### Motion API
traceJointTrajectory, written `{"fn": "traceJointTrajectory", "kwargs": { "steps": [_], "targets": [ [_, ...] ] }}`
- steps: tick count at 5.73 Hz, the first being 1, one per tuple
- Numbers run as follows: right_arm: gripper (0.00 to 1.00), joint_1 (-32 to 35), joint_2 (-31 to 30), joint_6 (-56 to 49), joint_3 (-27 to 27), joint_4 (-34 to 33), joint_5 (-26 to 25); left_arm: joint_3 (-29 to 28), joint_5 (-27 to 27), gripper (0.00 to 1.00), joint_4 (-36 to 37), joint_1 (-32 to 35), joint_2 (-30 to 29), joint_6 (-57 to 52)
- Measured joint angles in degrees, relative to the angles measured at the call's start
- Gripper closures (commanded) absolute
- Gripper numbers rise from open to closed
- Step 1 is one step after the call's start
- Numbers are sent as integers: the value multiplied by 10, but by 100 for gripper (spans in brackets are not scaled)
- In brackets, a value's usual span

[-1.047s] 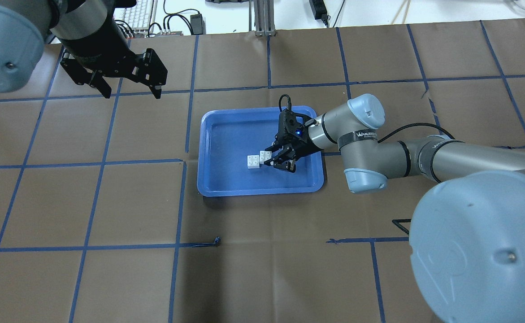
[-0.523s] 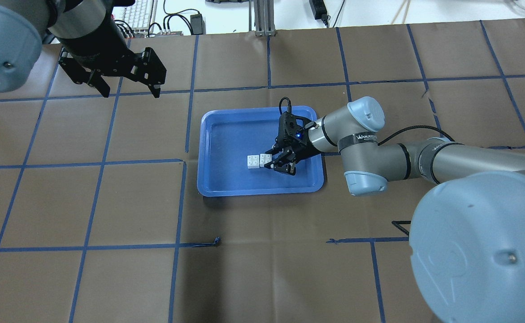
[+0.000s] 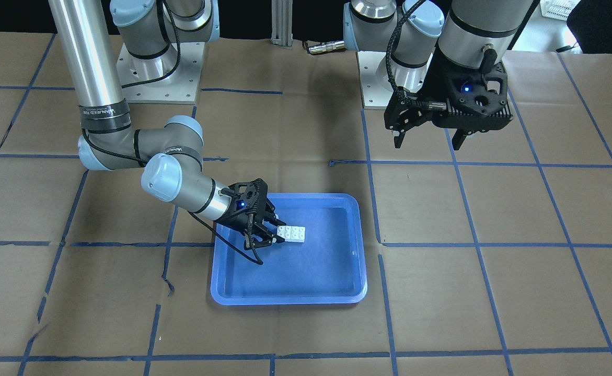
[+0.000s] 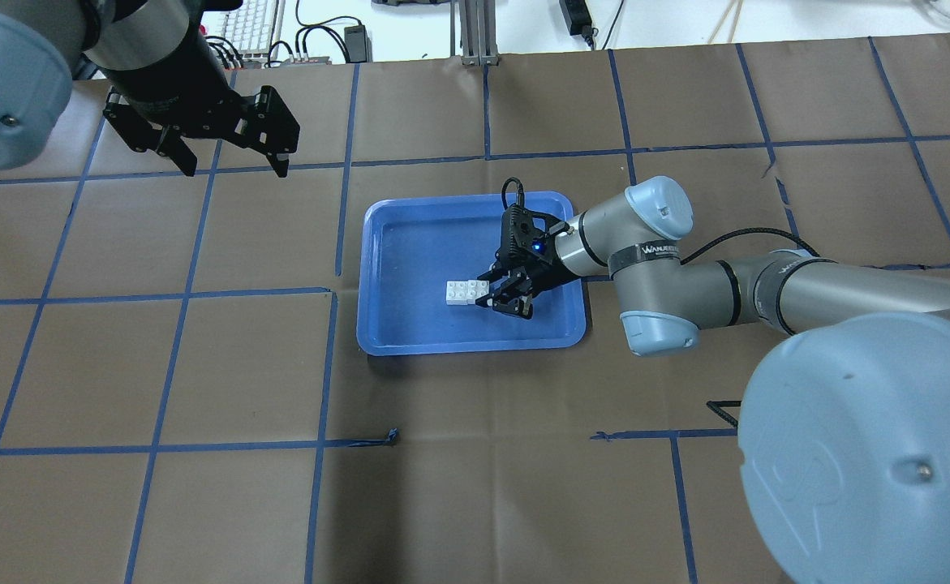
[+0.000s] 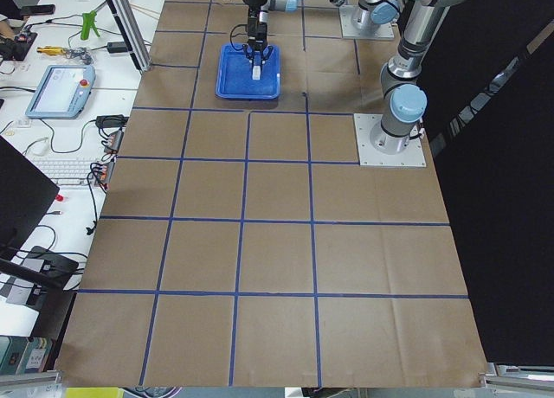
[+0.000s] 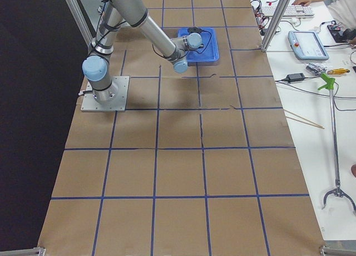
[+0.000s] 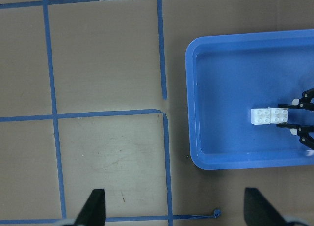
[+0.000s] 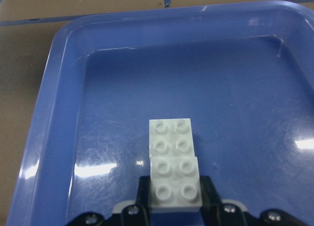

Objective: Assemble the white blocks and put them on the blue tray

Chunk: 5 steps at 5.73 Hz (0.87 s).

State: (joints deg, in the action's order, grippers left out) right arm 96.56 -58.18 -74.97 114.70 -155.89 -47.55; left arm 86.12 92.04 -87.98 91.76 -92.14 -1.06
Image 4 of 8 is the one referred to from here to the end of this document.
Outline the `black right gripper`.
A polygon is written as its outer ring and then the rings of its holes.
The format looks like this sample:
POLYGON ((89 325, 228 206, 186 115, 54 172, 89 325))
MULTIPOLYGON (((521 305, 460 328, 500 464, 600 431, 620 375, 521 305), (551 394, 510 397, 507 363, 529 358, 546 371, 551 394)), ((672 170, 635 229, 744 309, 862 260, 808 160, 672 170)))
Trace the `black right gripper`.
POLYGON ((475 304, 497 313, 530 320, 533 300, 541 293, 569 282, 578 274, 564 266, 557 254, 556 236, 567 226, 556 216, 511 204, 501 218, 501 243, 496 261, 477 277, 490 285, 489 295, 475 304))

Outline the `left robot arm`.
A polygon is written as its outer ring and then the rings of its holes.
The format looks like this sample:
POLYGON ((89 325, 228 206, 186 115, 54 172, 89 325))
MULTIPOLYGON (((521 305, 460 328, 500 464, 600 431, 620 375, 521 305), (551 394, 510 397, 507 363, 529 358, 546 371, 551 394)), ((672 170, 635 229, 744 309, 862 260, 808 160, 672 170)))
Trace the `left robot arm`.
POLYGON ((207 12, 240 1, 0 1, 0 170, 36 160, 69 104, 75 69, 110 82, 103 114, 135 152, 155 152, 185 176, 189 140, 224 140, 288 174, 300 125, 277 89, 245 97, 201 34, 207 12))

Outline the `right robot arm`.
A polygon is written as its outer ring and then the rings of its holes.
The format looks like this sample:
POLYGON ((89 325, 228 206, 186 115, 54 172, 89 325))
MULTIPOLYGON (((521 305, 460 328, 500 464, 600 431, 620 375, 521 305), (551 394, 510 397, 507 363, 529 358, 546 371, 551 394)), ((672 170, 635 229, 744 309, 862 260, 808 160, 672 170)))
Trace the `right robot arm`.
POLYGON ((737 481, 787 578, 950 583, 950 280, 841 263, 786 230, 783 249, 703 262, 667 176, 568 219, 511 177, 500 207, 479 306, 529 320, 538 296, 606 276, 635 356, 767 337, 733 402, 737 481))

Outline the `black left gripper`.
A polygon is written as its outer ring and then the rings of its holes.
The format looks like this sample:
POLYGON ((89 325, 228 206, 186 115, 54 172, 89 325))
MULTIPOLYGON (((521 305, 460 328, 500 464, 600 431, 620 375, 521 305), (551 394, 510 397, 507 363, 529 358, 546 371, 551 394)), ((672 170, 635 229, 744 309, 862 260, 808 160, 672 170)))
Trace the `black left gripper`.
POLYGON ((197 158, 185 140, 225 140, 259 152, 279 178, 288 177, 301 134, 295 115, 270 85, 250 97, 230 88, 199 33, 187 33, 147 67, 103 71, 112 84, 103 115, 129 149, 154 151, 193 177, 197 158))

